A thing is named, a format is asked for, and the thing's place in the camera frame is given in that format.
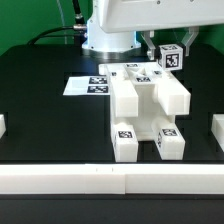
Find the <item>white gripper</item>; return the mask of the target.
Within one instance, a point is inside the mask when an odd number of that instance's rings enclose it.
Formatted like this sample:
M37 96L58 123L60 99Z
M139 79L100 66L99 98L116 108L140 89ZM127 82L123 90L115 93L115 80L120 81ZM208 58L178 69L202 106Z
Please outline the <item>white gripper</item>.
M224 0L97 0L100 27L107 33L143 31L150 61L158 58L154 32L189 27L181 43L185 56L199 34L198 26L224 23Z

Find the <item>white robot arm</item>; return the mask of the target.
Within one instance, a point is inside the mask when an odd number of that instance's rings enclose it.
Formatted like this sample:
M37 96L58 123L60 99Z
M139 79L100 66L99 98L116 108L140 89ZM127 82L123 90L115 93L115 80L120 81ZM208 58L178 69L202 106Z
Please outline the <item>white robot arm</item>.
M156 30L188 28L182 40L188 56L199 27L214 24L224 24L224 0L93 0L83 48L104 55L128 52L140 47L140 31L153 60Z

